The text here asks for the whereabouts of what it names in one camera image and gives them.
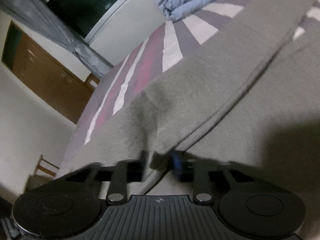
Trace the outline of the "wooden chair near door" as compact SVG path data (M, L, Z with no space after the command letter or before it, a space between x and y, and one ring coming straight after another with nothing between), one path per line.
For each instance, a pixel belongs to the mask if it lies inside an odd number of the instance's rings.
M100 79L96 77L93 73L89 74L85 81L85 85L90 90L95 90L99 85Z

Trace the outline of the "brown wooden door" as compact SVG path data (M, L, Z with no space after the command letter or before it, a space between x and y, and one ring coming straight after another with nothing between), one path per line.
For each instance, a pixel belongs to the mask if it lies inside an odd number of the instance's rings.
M65 118L77 123L92 90L13 22L2 62L32 92Z

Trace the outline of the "grey pants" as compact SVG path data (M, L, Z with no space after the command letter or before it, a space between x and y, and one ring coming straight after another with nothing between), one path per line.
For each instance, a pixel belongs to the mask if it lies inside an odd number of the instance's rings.
M73 142L64 176L147 153L132 194L191 194L165 169L170 150L229 164L298 193L300 232L319 239L318 0L255 0L195 54L150 81L87 142Z

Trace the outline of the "wooden chair at left edge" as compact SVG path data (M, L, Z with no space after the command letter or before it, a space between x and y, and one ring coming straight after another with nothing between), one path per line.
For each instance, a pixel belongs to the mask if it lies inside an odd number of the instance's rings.
M59 167L44 159L43 155L35 165L33 173L28 175L24 192L33 190L55 179Z

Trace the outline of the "striped pink grey bedsheet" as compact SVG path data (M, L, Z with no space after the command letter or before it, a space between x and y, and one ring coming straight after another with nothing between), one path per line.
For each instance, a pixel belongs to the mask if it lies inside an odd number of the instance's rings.
M73 142L86 143L81 133L88 135L128 104L150 81L195 54L253 1L217 0L181 21L163 23L103 78L80 118L68 150ZM319 25L319 0L311 18Z

